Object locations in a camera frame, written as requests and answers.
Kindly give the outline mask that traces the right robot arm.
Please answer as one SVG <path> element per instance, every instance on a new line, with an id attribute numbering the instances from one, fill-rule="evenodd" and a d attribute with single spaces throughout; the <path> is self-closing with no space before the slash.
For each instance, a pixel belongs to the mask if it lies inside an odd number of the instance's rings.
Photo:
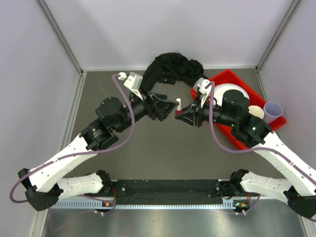
<path id="1" fill-rule="evenodd" d="M 212 93 L 196 99 L 176 112 L 175 118 L 192 126 L 207 121 L 210 127 L 220 124 L 231 127 L 231 134 L 246 146 L 229 153 L 255 152 L 268 161 L 284 178 L 274 179 L 248 170 L 231 175 L 230 188 L 235 195 L 257 193 L 285 203 L 297 214 L 316 220 L 316 171 L 290 150 L 261 118 L 249 113 L 250 100 L 239 90 L 223 93 L 221 105 Z"/>

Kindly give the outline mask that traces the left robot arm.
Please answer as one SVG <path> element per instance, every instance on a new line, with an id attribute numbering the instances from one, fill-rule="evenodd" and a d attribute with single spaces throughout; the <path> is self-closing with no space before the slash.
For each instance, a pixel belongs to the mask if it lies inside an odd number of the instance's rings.
<path id="1" fill-rule="evenodd" d="M 114 150 L 121 133 L 141 118 L 164 121 L 179 105 L 166 95 L 147 92 L 142 98 L 131 93 L 122 104 L 116 97 L 104 99 L 96 109 L 98 118 L 91 122 L 63 150 L 37 168 L 18 172 L 25 187 L 27 202 L 36 210 L 51 208 L 57 202 L 80 195 L 104 197 L 113 183 L 106 171 L 99 170 L 82 177 L 67 178 L 66 174 L 88 159 Z"/>

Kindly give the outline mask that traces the red nail polish bottle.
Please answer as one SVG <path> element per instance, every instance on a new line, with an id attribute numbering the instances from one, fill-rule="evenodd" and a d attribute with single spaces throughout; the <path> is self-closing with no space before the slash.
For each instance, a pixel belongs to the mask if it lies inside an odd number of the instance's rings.
<path id="1" fill-rule="evenodd" d="M 184 112 L 183 110 L 176 110 L 175 111 L 175 116 L 178 117 L 178 116 L 182 115 L 183 112 Z"/>

